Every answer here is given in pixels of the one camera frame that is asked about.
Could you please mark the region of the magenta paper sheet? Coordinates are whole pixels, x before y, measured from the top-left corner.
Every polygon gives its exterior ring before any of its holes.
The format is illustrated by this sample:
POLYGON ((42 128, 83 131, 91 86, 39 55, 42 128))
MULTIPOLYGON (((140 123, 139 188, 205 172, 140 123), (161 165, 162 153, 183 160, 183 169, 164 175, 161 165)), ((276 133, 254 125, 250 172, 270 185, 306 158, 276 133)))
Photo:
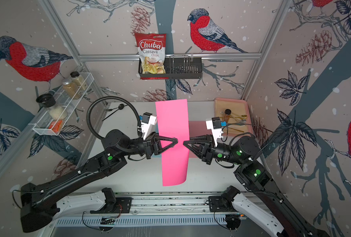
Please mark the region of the magenta paper sheet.
POLYGON ((190 138, 187 100, 159 101, 155 105, 159 135, 178 140, 161 154, 163 186, 180 185, 186 181, 189 161, 189 150, 183 145, 190 138))

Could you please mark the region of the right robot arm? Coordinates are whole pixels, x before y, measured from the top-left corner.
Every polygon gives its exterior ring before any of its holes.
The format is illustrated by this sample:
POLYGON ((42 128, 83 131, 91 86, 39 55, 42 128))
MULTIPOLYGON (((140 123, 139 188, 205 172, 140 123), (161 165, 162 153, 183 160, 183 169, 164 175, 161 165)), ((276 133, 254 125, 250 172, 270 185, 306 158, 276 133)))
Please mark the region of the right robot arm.
POLYGON ((237 141, 218 143, 212 135, 193 137, 183 145, 202 162, 223 161, 236 168, 236 179, 255 194, 269 212, 248 200, 230 186, 221 196, 229 208, 246 215, 271 237, 327 237, 329 234, 311 225, 289 202, 266 168, 257 161, 262 151, 253 134, 236 136, 237 141))

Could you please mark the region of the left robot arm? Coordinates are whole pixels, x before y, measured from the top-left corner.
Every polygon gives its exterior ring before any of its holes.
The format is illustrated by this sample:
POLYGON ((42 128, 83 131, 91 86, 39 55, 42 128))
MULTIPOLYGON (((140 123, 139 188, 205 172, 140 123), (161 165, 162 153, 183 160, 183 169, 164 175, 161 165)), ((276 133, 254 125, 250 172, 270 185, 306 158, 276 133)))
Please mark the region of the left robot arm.
POLYGON ((173 148, 178 140, 152 132, 146 139, 130 139, 118 129, 102 138, 104 151, 87 160, 80 168, 44 184, 27 183, 20 189, 20 220, 25 233, 35 232, 48 225, 60 213, 57 202, 89 183, 108 177, 121 168, 132 155, 160 155, 173 148))

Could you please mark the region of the light pink paper sheet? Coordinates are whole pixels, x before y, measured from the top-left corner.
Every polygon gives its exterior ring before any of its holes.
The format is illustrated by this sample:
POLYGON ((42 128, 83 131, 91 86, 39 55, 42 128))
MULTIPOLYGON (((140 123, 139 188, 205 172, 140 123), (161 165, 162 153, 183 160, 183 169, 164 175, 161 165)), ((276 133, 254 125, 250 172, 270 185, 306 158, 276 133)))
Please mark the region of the light pink paper sheet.
POLYGON ((204 135, 212 135, 211 130, 207 129, 206 121, 189 121, 189 136, 199 137, 204 135))

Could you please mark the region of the red pepper spice jar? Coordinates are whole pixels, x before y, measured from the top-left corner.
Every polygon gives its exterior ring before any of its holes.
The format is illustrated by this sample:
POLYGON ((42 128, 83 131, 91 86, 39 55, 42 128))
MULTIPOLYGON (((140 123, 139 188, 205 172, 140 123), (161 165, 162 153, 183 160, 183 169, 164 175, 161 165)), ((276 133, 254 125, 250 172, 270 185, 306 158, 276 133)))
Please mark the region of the red pepper spice jar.
POLYGON ((230 109, 226 109, 223 113, 223 121, 228 123, 229 119, 231 118, 231 110, 230 109))

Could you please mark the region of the silver spoon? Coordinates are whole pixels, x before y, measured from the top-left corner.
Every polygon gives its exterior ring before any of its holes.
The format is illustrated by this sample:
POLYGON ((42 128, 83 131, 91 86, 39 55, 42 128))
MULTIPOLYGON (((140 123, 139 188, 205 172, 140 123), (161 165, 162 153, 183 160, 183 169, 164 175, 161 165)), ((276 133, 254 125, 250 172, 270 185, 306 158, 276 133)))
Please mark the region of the silver spoon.
POLYGON ((234 120, 235 123, 246 123, 246 119, 234 120))

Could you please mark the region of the black spoon on table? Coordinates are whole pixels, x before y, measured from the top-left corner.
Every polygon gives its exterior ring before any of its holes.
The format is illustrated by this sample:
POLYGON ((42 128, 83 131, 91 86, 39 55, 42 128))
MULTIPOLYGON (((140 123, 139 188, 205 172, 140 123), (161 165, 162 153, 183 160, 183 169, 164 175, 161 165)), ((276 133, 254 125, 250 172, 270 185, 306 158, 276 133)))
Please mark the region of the black spoon on table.
POLYGON ((108 119, 109 117, 111 117, 113 114, 115 114, 116 112, 118 111, 121 111, 124 109, 126 105, 125 104, 120 104, 117 108, 114 108, 114 109, 110 109, 111 110, 111 114, 109 114, 108 116, 106 116, 103 121, 105 121, 106 119, 108 119))

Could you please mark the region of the Chuba cassava chips bag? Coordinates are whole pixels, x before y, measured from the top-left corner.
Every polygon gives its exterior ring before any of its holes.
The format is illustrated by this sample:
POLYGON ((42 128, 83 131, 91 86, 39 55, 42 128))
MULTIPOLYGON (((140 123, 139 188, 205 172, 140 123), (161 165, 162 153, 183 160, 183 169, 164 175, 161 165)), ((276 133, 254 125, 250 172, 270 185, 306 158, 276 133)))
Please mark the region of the Chuba cassava chips bag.
POLYGON ((135 33, 141 63, 141 73, 165 74, 166 34, 135 33))

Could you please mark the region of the tan spice bottle front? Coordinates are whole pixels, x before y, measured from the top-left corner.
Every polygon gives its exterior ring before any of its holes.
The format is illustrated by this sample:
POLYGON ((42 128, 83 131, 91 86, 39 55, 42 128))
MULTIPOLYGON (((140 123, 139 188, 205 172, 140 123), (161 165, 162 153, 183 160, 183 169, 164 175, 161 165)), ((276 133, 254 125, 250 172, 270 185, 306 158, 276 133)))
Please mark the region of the tan spice bottle front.
POLYGON ((81 95, 78 93, 78 86, 71 79, 62 80, 64 91, 72 99, 80 99, 81 95))

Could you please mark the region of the small red box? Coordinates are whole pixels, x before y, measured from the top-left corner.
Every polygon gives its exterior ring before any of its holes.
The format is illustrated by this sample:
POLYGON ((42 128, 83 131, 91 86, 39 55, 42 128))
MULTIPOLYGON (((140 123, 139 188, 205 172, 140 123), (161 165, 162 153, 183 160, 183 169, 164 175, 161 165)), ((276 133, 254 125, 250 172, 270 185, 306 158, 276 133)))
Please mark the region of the small red box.
POLYGON ((52 121, 49 125, 48 129, 53 131, 54 133, 59 133, 64 126, 63 120, 52 121))

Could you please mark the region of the tan spice bottle rear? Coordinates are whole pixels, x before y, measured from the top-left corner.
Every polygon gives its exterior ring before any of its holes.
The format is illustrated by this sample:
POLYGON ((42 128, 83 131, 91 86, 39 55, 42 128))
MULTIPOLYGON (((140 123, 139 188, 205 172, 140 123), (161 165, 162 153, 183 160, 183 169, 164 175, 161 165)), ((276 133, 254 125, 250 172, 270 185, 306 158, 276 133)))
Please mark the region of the tan spice bottle rear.
POLYGON ((80 87, 81 90, 86 91, 87 90, 87 83, 85 81, 85 79, 83 78, 82 75, 80 75, 79 72, 75 71, 70 73, 71 79, 72 81, 78 86, 80 87))

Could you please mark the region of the black lid grinder jar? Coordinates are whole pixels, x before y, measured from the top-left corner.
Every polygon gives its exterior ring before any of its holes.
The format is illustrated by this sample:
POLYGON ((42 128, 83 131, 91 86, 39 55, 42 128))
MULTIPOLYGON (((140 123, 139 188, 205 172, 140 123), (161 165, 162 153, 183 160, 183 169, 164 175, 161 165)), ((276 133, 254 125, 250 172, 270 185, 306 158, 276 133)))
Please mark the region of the black lid grinder jar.
POLYGON ((47 110, 54 121, 64 120, 68 116, 65 107, 59 104, 52 94, 42 94, 37 97, 36 102, 47 110))

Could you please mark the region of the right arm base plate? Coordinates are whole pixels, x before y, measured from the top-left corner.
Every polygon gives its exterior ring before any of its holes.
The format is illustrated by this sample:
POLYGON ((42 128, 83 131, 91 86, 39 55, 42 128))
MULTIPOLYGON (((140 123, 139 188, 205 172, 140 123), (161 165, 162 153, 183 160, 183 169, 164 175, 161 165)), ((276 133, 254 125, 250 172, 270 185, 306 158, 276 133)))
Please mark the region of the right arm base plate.
POLYGON ((235 196, 209 196, 208 205, 210 212, 244 212, 249 210, 251 205, 242 200, 241 195, 235 196))

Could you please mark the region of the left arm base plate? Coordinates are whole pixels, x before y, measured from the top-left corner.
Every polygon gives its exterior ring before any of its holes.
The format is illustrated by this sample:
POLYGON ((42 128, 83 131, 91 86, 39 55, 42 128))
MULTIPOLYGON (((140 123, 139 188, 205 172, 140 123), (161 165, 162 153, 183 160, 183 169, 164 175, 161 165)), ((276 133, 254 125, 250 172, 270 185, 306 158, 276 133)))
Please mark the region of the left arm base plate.
POLYGON ((129 213, 132 206, 133 198, 131 197, 115 197, 107 198, 106 204, 103 207, 104 213, 129 213))

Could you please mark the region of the clear acrylic wall shelf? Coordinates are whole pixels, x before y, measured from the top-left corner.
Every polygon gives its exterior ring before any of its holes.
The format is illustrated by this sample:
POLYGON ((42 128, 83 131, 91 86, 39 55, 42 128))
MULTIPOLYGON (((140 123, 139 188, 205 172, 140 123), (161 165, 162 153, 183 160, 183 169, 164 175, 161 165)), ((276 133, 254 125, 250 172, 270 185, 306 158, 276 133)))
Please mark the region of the clear acrylic wall shelf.
POLYGON ((81 73, 80 75, 83 76, 83 78, 85 79, 85 81, 86 81, 86 83, 88 85, 86 91, 83 91, 83 90, 80 89, 80 87, 78 87, 78 93, 81 95, 80 99, 75 100, 75 99, 70 98, 68 96, 68 94, 64 91, 64 88, 62 88, 62 87, 59 89, 58 92, 52 94, 54 96, 55 100, 59 104, 61 104, 63 107, 65 107, 65 110, 68 113, 67 118, 65 118, 63 120, 64 126, 63 126, 62 130, 59 133, 54 133, 53 131, 48 129, 49 125, 54 120, 49 115, 47 110, 39 104, 40 107, 44 109, 44 112, 43 112, 43 115, 40 116, 38 121, 36 121, 34 123, 34 126, 33 126, 33 131, 34 132, 36 132, 38 135, 58 136, 62 131, 64 131, 66 123, 68 122, 69 118, 71 117, 71 115, 75 111, 75 109, 78 106, 78 104, 81 102, 81 99, 87 94, 89 89, 91 89, 91 85, 94 82, 94 78, 93 78, 91 73, 84 72, 84 73, 81 73))

